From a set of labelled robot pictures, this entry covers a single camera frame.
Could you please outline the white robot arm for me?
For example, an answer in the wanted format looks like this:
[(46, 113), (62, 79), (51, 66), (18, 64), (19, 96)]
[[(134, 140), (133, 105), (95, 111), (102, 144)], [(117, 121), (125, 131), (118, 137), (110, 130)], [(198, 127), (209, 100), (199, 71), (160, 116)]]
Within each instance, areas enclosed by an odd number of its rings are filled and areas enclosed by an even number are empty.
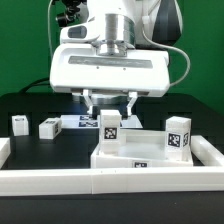
[(85, 99), (95, 115), (98, 101), (125, 96), (126, 116), (140, 96), (161, 97), (170, 82), (167, 50), (182, 33), (176, 0), (81, 0), (81, 22), (60, 19), (60, 44), (53, 54), (50, 85)]

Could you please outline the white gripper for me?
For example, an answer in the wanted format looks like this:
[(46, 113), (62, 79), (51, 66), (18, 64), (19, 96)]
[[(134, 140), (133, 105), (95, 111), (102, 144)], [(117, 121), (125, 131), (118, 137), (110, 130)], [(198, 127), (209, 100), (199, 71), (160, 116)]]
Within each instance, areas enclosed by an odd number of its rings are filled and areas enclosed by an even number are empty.
[(93, 92), (128, 93), (126, 117), (138, 94), (161, 97), (170, 87), (166, 51), (128, 50), (126, 57), (99, 56), (90, 44), (61, 44), (54, 53), (50, 84), (56, 92), (82, 92), (93, 115)]

